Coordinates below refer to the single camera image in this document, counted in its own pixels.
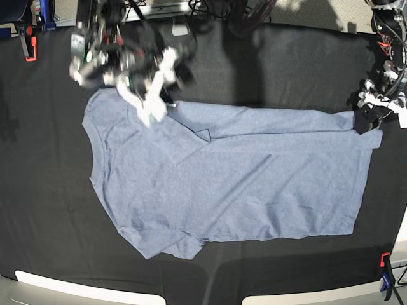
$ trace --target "blue t-shirt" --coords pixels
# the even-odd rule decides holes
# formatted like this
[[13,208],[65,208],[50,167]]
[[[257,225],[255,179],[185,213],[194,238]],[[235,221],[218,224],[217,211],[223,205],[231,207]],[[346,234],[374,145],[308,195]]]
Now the blue t-shirt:
[[90,180],[145,258],[192,259],[207,241],[352,234],[372,150],[353,112],[180,102],[152,128],[116,89],[89,101]]

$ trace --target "red clamp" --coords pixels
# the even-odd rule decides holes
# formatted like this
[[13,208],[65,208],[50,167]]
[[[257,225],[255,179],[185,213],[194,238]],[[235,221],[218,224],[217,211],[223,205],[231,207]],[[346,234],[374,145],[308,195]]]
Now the red clamp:
[[32,36],[31,37],[31,46],[32,46],[32,53],[33,56],[30,58],[25,58],[26,62],[35,62],[37,60],[37,37]]
[[380,267],[381,267],[381,268],[384,268],[384,258],[385,258],[386,256],[390,256],[390,252],[384,252],[384,253],[382,254],[382,257],[380,258]]

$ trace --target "white object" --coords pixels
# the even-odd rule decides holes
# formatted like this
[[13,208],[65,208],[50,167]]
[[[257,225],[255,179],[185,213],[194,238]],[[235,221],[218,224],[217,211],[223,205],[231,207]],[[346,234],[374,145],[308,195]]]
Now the white object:
[[371,92],[366,90],[366,92],[361,92],[359,97],[364,100],[364,103],[369,103],[375,106],[387,107],[394,113],[399,115],[400,128],[407,128],[407,107],[406,107],[406,95],[402,92],[400,93],[399,99],[404,104],[404,107],[397,105],[393,100],[389,100],[387,97],[377,98]]
[[173,36],[185,36],[188,35],[190,30],[185,24],[172,24],[172,35]]
[[167,115],[167,105],[161,99],[160,93],[164,85],[176,82],[174,64],[177,59],[178,55],[175,49],[166,48],[164,50],[163,60],[158,65],[158,70],[154,74],[145,100],[141,100],[130,91],[126,76],[120,77],[116,84],[121,97],[137,109],[138,118],[147,127],[150,127],[154,121],[161,122]]
[[242,305],[304,305],[320,302],[329,302],[380,291],[380,282],[358,285],[353,287],[309,292],[304,294],[282,294],[246,297]]
[[88,297],[91,299],[118,302],[131,305],[166,305],[165,299],[159,295],[136,294],[133,292],[122,292],[117,290],[96,288],[85,285],[68,283],[66,281],[53,280],[23,271],[15,271],[17,280],[21,283],[34,285],[36,287],[50,289],[65,294]]
[[393,266],[405,266],[407,259],[407,211],[401,223],[400,230],[397,234],[396,243],[391,254]]

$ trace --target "cable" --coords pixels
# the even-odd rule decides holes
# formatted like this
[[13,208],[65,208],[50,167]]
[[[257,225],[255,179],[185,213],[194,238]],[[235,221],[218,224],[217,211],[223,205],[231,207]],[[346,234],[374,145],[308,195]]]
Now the cable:
[[226,2],[226,1],[223,1],[222,2],[222,8],[221,8],[221,16],[224,16],[225,15],[225,4],[226,4],[226,13],[228,13],[228,10],[230,9],[230,8],[232,8],[232,6],[231,6],[231,1],[228,1],[228,2]]
[[404,269],[403,273],[401,273],[401,276],[397,280],[397,285],[399,285],[399,286],[406,286],[407,285],[407,283],[401,283],[400,282],[401,279],[404,277],[404,275],[406,275],[406,272],[407,272],[407,267],[406,267],[406,269]]
[[[145,5],[147,5],[145,0],[134,0],[134,2],[135,2],[135,4],[137,6],[145,6]],[[129,10],[127,10],[125,21],[127,21],[128,14],[130,13],[130,10],[132,9],[132,7],[133,6],[132,6],[132,3],[131,3],[131,0],[128,0],[127,3],[126,3],[126,8],[129,8]]]
[[396,295],[397,300],[399,301],[400,305],[404,305],[403,300],[401,299],[399,292],[397,291],[397,288],[392,285],[392,290],[393,290],[394,294]]
[[[197,8],[197,4],[198,4],[198,3],[204,3],[204,5],[205,5],[205,7],[206,7],[206,10],[204,11],[204,10],[198,9],[198,8]],[[207,2],[206,0],[189,0],[189,1],[188,1],[188,6],[189,6],[190,9],[191,9],[191,16],[192,16],[194,13],[205,13],[205,14],[207,14],[207,19],[208,19],[209,17],[214,17],[214,18],[219,18],[219,19],[221,19],[221,20],[226,20],[226,19],[229,17],[229,15],[230,15],[230,12],[229,12],[228,10],[227,10],[226,13],[223,14],[223,15],[217,15],[217,14],[211,12],[211,11],[209,10],[209,5],[208,5],[208,2]]]
[[401,81],[402,81],[403,78],[404,78],[404,75],[406,74],[406,69],[407,69],[407,44],[401,39],[401,37],[399,36],[399,34],[397,34],[397,33],[395,32],[395,30],[393,30],[388,24],[386,24],[386,23],[383,21],[383,19],[381,19],[379,16],[376,15],[375,12],[373,12],[373,19],[374,19],[374,21],[375,21],[376,29],[377,29],[376,18],[377,18],[381,23],[383,23],[383,25],[384,25],[388,30],[390,30],[391,33],[393,33],[393,35],[400,41],[400,43],[402,44],[403,49],[404,49],[404,58],[403,58],[403,59],[404,59],[404,66],[403,66],[403,71],[402,71],[402,73],[399,74],[399,76],[397,77],[397,79],[396,79],[396,81],[394,82],[394,84],[390,87],[390,89],[383,95],[383,98],[384,98],[384,97],[388,97],[389,95],[393,94],[394,91],[395,91],[396,89],[398,89],[398,87],[399,87]]
[[270,18],[276,2],[277,0],[260,0],[247,15],[244,14],[242,8],[238,7],[236,10],[233,10],[230,30],[236,36],[246,36],[263,23],[267,16]]
[[137,16],[139,16],[140,20],[145,20],[146,17],[144,17],[144,15],[141,13],[141,10],[139,6],[136,4],[136,2],[134,2],[134,0],[129,0],[129,2]]

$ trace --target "robotic hand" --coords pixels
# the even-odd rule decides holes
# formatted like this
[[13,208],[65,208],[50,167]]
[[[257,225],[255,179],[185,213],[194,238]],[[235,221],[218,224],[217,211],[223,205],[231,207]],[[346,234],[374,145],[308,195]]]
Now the robotic hand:
[[376,82],[367,79],[357,106],[361,116],[355,121],[358,133],[377,127],[392,112],[398,114],[401,128],[407,128],[406,95],[407,44],[406,0],[365,0],[373,10],[372,29],[380,36],[381,49],[389,57]]
[[149,127],[166,115],[163,100],[170,99],[165,88],[179,81],[175,67],[194,47],[190,43],[176,49],[165,47],[133,0],[128,4],[142,20],[138,32],[133,30],[131,36],[122,33],[124,0],[79,0],[69,73],[80,86],[117,87]]

